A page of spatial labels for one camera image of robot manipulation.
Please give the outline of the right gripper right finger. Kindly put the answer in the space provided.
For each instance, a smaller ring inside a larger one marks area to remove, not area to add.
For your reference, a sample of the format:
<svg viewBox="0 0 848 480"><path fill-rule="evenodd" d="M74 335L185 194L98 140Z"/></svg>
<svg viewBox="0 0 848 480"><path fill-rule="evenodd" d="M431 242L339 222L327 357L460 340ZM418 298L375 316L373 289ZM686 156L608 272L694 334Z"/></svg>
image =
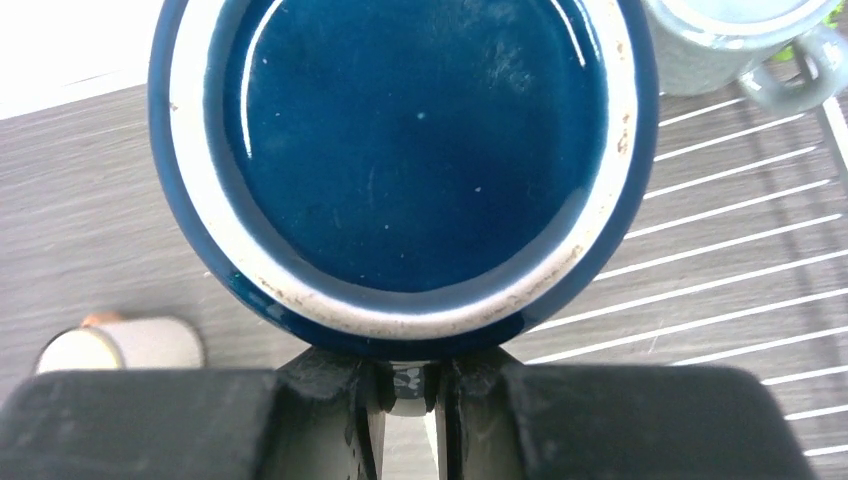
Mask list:
<svg viewBox="0 0 848 480"><path fill-rule="evenodd" d="M730 367L445 361L444 479L812 479L771 393Z"/></svg>

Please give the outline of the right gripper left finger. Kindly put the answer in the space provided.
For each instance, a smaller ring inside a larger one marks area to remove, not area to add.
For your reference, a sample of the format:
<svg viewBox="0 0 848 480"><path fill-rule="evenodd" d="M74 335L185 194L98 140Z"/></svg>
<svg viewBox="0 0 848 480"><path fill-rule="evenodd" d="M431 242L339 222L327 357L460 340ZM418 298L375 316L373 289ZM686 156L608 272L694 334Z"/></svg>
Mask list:
<svg viewBox="0 0 848 480"><path fill-rule="evenodd" d="M311 348L277 369L60 371L1 410L5 479L376 479L373 367Z"/></svg>

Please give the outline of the white fluted bowl cup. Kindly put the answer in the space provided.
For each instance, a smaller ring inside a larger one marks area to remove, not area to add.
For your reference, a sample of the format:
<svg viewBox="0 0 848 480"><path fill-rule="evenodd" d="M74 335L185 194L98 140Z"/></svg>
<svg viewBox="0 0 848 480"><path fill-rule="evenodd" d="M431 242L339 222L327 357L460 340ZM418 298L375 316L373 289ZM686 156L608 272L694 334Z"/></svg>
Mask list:
<svg viewBox="0 0 848 480"><path fill-rule="evenodd" d="M153 317L65 330L41 350L34 373L187 369L205 364L204 344L193 326L173 317Z"/></svg>

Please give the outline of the navy blue mug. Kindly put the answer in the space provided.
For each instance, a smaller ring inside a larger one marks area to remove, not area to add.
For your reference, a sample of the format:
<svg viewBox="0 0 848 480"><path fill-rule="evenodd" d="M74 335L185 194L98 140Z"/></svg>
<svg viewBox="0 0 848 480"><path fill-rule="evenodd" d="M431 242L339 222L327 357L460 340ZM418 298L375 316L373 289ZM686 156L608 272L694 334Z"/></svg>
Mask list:
<svg viewBox="0 0 848 480"><path fill-rule="evenodd" d="M597 276L659 109L638 1L166 1L147 100L201 261L276 327L383 362L398 416L432 409L436 361Z"/></svg>

